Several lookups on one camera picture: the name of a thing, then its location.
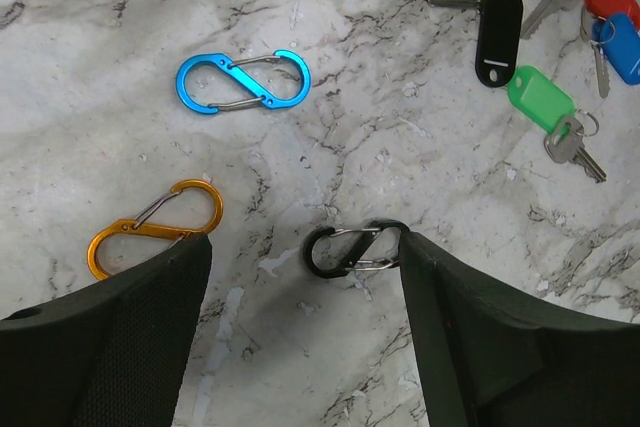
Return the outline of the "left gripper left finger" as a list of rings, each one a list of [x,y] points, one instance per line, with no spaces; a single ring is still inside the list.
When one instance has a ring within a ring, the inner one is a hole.
[[[171,425],[211,261],[197,235],[2,319],[2,425]]]

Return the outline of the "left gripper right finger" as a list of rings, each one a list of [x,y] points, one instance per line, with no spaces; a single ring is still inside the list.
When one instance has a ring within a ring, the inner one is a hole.
[[[493,278],[416,232],[400,273],[433,426],[635,426],[639,328]]]

